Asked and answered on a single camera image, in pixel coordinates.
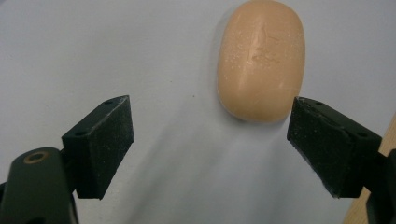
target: soap bar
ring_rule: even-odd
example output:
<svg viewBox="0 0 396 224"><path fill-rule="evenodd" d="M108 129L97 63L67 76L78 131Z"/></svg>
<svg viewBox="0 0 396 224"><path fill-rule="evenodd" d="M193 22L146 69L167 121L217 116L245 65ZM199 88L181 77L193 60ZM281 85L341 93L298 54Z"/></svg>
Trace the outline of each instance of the soap bar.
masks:
<svg viewBox="0 0 396 224"><path fill-rule="evenodd" d="M276 1L249 1L224 31L218 63L218 95L243 120L284 119L299 94L305 59L297 14Z"/></svg>

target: screw hole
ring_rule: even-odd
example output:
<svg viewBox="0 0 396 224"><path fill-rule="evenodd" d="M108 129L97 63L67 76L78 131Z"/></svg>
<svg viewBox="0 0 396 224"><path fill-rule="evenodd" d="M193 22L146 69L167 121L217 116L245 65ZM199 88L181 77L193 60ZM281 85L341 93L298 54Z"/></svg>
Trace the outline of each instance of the screw hole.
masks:
<svg viewBox="0 0 396 224"><path fill-rule="evenodd" d="M46 151L37 151L35 153L30 154L29 156L23 159L23 162L26 164L35 164L43 161L48 157L49 153Z"/></svg>
<svg viewBox="0 0 396 224"><path fill-rule="evenodd" d="M46 219L44 219L43 217L36 217L26 222L26 224L45 224L45 223L46 223Z"/></svg>
<svg viewBox="0 0 396 224"><path fill-rule="evenodd" d="M78 132L78 133L75 133L75 136L82 136L82 135L84 135L84 134L86 134L87 132Z"/></svg>
<svg viewBox="0 0 396 224"><path fill-rule="evenodd" d="M360 137L367 137L367 133L358 133L358 136L360 136Z"/></svg>

